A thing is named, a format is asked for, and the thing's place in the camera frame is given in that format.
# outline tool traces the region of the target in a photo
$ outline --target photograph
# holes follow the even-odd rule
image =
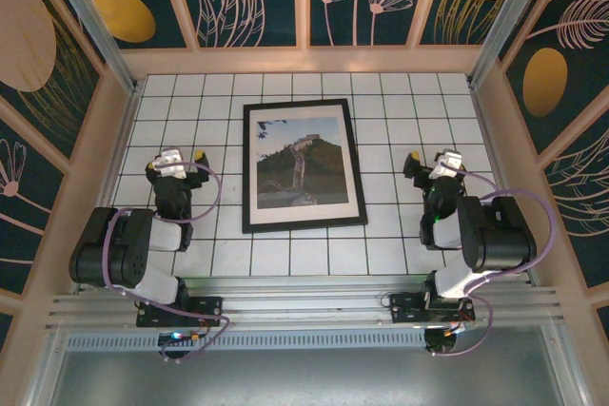
[[[246,105],[244,233],[365,224],[346,99]]]

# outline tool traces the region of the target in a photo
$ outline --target sky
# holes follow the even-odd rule
[[[266,125],[265,138],[256,140],[256,157],[260,160],[264,154],[270,155],[281,151],[286,145],[291,145],[299,138],[318,133],[322,140],[334,145],[341,144],[341,133],[338,120],[329,118],[288,119],[287,123],[275,122]]]

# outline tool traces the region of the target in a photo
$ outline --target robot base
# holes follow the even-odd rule
[[[189,313],[222,315],[221,297],[189,297],[183,305],[184,310]],[[206,320],[206,322],[210,327],[220,326],[219,320]],[[141,301],[138,305],[135,326],[138,328],[198,328],[201,326],[201,322],[196,318],[178,316]]]

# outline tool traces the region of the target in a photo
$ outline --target gray floor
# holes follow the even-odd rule
[[[61,379],[56,406],[562,404],[537,328],[495,329],[451,359],[414,349],[218,351],[175,365],[154,353],[73,353]]]

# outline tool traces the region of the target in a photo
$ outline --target white picture mat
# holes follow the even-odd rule
[[[348,203],[258,209],[258,164],[256,162],[256,146],[258,142],[257,123],[263,121],[276,121],[279,119],[286,119],[289,121],[292,119],[330,117],[337,119],[340,130],[340,146],[343,154],[344,177],[346,180]],[[249,112],[249,201],[249,222],[251,224],[342,219],[353,218],[360,215],[342,105],[261,109],[251,110]]]

